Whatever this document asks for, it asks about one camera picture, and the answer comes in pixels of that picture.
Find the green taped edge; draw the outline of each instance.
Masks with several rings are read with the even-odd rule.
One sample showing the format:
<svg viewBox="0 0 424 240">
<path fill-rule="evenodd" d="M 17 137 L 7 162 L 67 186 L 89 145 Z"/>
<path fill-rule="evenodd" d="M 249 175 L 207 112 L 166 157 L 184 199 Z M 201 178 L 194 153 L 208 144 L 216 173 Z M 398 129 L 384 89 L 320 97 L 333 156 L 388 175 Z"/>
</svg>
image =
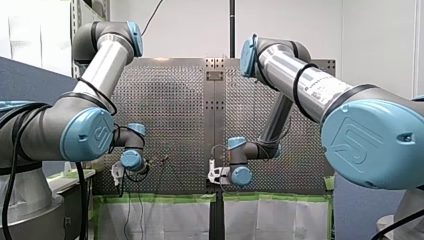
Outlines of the green taped edge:
<svg viewBox="0 0 424 240">
<path fill-rule="evenodd" d="M 334 176 L 324 177 L 325 188 L 327 189 L 327 191 L 334 190 L 334 179 L 335 179 Z"/>
<path fill-rule="evenodd" d="M 153 193 L 125 193 L 119 196 L 94 196 L 99 204 L 149 202 L 149 203 L 210 203 L 216 201 L 215 194 L 191 194 L 191 195 L 161 195 Z"/>
<path fill-rule="evenodd" d="M 331 195 L 298 195 L 287 193 L 224 193 L 225 202 L 256 201 L 259 199 L 291 202 L 330 202 Z"/>
<path fill-rule="evenodd" d="M 95 170 L 93 170 L 93 169 L 84 169 L 84 175 L 85 174 L 88 174 L 88 173 L 91 173 L 91 172 L 95 172 Z M 65 175 L 63 175 L 63 172 L 60 172 L 60 173 L 56 173 L 56 174 L 53 174 L 53 175 L 50 175 L 50 176 L 48 176 L 47 177 L 47 179 L 53 179 L 53 178 L 57 178 L 57 177 L 60 177 L 60 176 L 62 176 L 63 178 L 78 178 L 78 172 L 69 172 L 69 173 L 67 173 L 67 174 L 65 174 Z"/>
</svg>

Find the pegboard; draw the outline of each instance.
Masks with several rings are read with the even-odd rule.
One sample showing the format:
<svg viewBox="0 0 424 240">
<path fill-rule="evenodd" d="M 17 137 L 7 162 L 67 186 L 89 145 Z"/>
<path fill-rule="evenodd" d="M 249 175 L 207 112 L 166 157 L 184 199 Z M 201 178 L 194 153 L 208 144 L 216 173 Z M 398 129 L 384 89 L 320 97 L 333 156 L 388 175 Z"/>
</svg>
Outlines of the pegboard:
<svg viewBox="0 0 424 240">
<path fill-rule="evenodd" d="M 334 74 L 333 60 L 314 62 Z M 126 191 L 204 193 L 211 147 L 226 144 L 229 137 L 259 137 L 277 93 L 241 77 L 238 66 L 237 59 L 135 59 L 125 68 L 112 97 L 119 110 L 115 121 L 145 124 L 144 156 L 153 162 L 169 157 L 153 164 L 141 184 L 126 181 Z M 294 108 L 282 157 L 251 160 L 254 181 L 244 191 L 324 193 L 323 177 L 333 171 L 319 132 Z M 105 170 L 94 178 L 94 194 L 116 194 L 109 170 L 121 153 L 117 148 L 103 157 Z M 222 149 L 215 154 L 228 163 Z"/>
<path fill-rule="evenodd" d="M 135 59 L 125 68 L 112 97 L 118 108 L 115 122 L 146 126 L 143 155 L 153 161 L 148 177 L 141 184 L 126 181 L 126 191 L 205 192 L 204 126 L 209 118 L 203 101 L 213 88 L 208 90 L 204 79 L 203 59 Z M 106 171 L 95 177 L 95 194 L 116 194 L 108 170 L 121 153 L 122 148 L 116 148 L 103 157 Z"/>
</svg>

